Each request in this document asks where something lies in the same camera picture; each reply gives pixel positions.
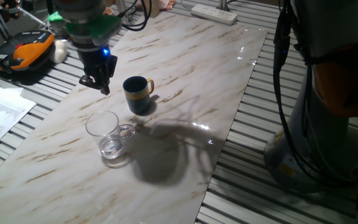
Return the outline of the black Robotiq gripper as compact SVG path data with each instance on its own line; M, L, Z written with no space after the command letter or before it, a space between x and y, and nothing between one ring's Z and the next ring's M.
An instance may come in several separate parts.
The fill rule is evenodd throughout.
M83 63L84 75L79 83L89 88L100 89L104 95L110 94L109 79L113 77L118 57L112 55L109 47L102 47L94 51L78 51Z

